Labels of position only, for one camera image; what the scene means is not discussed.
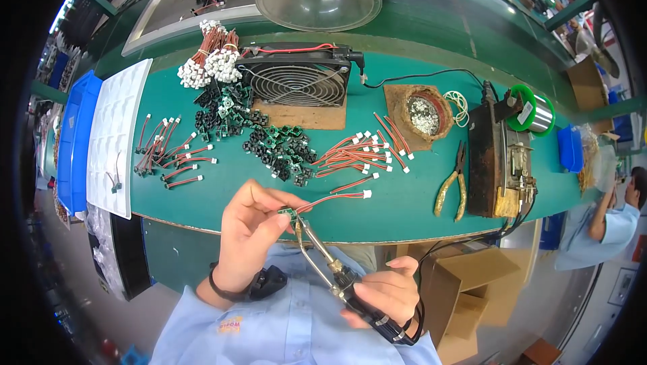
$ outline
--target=cork pad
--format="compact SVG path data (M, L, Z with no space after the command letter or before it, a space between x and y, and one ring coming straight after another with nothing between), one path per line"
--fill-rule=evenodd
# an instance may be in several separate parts
M449 132L449 129L452 128L452 125L454 124L452 108L442 97L436 86L421 86L418 84L385 84L383 88L384 98L386 99L386 109L389 113L389 117L393 122L395 122L395 126L400 130L400 133L409 145L411 151L431 149L432 142L435 139L445 137L447 132ZM432 95L432 98L434 98L433 104L437 107L441 107L439 109L439 115L441 115L441 117L447 117L447 119L441 120L441 122L444 121L444 124L441 124L439 133L436 135L430 136L428 134L421 133L411 124L410 121L407 122L405 120L405 117L408 116L408 114L404 113L404 106L406 105L406 100L408 100L409 96L414 93L427 93Z
M274 126L301 126L303 129L339 131L346 127L346 98L341 107L295 107L278 103L254 101L253 110L261 110L270 116Z

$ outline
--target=hand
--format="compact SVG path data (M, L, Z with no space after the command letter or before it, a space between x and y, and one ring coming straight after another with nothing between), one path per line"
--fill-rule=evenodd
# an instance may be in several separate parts
M412 257L402 256L386 265L393 270L366 275L362 283L355 284L355 293L361 300L380 309L400 326L404 326L413 317L415 306L420 300L418 286L413 279L418 262ZM343 309L341 315L352 328L370 328L357 313ZM407 334L412 336L416 329L417 322L412 321Z
M220 260L214 269L215 285L240 292L263 269L267 251L288 228L290 215L276 211L298 208L308 202L284 191L263 188L248 180L222 213Z
M608 209L612 209L615 206L615 203L617 201L615 191L616 191L615 187L613 187L612 191L610 191L611 192L611 200L609 201L609 206L607 207Z

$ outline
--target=solder wire spool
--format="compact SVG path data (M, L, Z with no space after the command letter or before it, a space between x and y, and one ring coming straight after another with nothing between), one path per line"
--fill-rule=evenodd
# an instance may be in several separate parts
M521 96L523 110L507 119L513 131L529 129L537 137L549 134L555 126L555 109L548 98L536 95L528 86L516 84L510 88L511 96Z

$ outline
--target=wrist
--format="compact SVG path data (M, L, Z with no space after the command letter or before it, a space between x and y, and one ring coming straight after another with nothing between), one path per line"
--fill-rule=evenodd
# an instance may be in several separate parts
M240 293L244 291L250 283L252 283L255 275L256 274L244 276L237 272L228 271L226 268L218 264L212 273L212 280L214 280L218 289L222 291Z

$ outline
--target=plastic bag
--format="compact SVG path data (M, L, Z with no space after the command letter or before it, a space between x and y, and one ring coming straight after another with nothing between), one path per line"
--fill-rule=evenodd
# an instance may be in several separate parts
M93 256L94 260L99 264L99 268L103 271L110 290L118 299L125 300L124 283L119 272L115 244L113 243L110 212L95 207L90 203L87 204L85 227L90 234L95 235L99 240L99 248L93 248Z

